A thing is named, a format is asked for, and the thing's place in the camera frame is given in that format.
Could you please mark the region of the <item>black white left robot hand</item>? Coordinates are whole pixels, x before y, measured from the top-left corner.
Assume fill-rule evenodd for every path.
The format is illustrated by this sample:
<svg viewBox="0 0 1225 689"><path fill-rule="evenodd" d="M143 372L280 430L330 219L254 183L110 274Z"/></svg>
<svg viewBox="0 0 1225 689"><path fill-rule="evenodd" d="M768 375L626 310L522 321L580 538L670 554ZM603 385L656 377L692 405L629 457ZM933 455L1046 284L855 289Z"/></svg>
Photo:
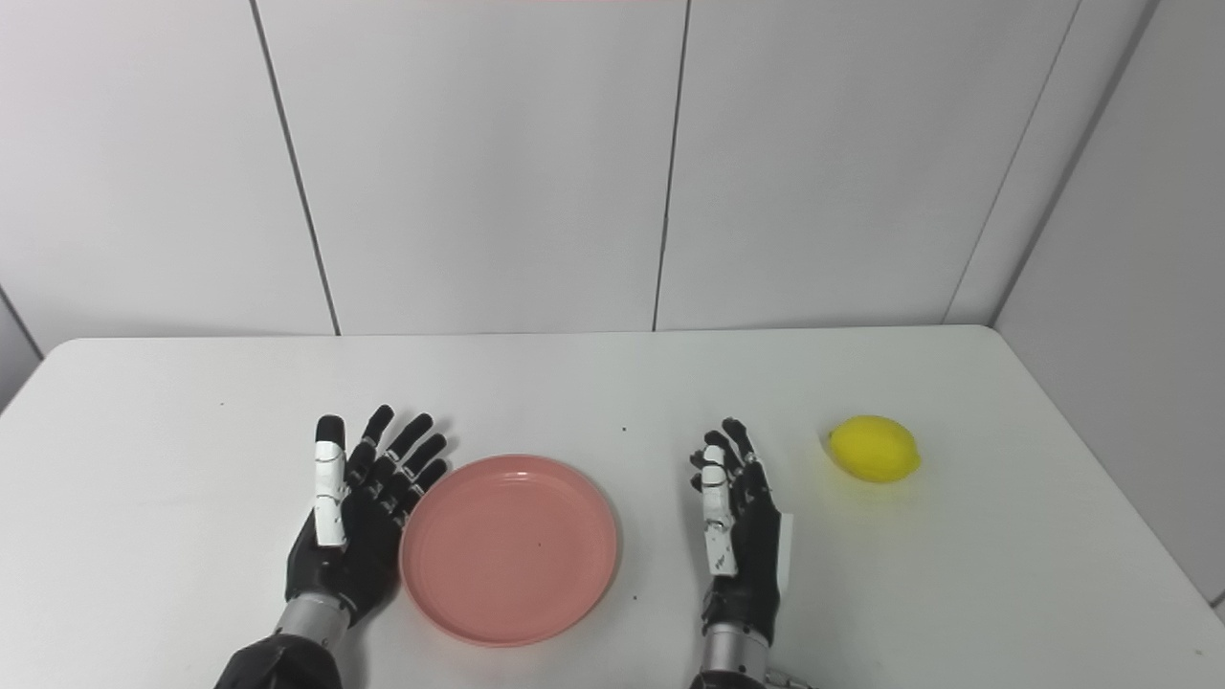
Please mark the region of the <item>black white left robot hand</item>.
<svg viewBox="0 0 1225 689"><path fill-rule="evenodd" d="M447 474L447 439L431 414L417 414L381 447L394 411L372 412L352 451L345 422L326 414L316 427L316 484L323 489L287 558L288 602L323 595L355 625L390 597L399 576L407 520Z"/></svg>

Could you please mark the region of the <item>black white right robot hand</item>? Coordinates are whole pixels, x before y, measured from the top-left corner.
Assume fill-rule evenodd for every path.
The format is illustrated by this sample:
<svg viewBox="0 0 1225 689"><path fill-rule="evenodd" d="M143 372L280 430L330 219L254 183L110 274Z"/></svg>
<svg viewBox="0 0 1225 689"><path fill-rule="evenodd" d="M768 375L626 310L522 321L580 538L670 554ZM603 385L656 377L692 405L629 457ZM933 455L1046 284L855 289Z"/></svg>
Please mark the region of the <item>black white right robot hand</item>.
<svg viewBox="0 0 1225 689"><path fill-rule="evenodd" d="M744 422L726 417L703 441L688 459L710 574L702 629L730 625L771 644L791 575L793 517L777 508Z"/></svg>

